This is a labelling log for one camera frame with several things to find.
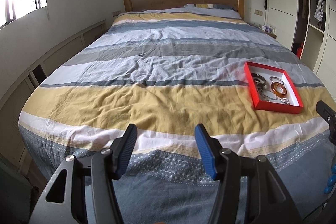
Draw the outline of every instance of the pillow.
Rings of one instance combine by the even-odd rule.
[[[225,5],[225,4],[186,4],[184,5],[185,8],[210,8],[210,9],[227,9],[235,11],[232,6]]]

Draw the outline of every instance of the closet shelf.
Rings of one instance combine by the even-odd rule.
[[[324,31],[320,30],[318,27],[315,27],[314,25],[308,23],[309,26],[312,26],[314,29],[318,30],[319,32],[324,34]]]

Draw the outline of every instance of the wardrobe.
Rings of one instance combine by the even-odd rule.
[[[277,40],[297,54],[335,100],[336,1],[267,0],[265,24],[274,27]]]

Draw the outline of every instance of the open closet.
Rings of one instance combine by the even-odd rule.
[[[292,52],[313,71],[327,32],[326,6],[326,0],[298,0],[297,27]]]

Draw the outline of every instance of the striped bedspread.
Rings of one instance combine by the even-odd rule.
[[[336,109],[330,94],[276,40],[234,11],[223,17],[210,10],[122,14],[33,92],[19,127],[47,178],[66,155],[92,155],[134,123],[134,153],[114,183],[125,223],[206,223],[218,183],[205,173],[194,140],[195,125],[203,123],[238,155],[266,155],[302,216],[326,199],[335,151],[315,106],[323,100]],[[254,110],[247,60],[286,70],[303,111]],[[244,198],[246,178],[241,182]]]

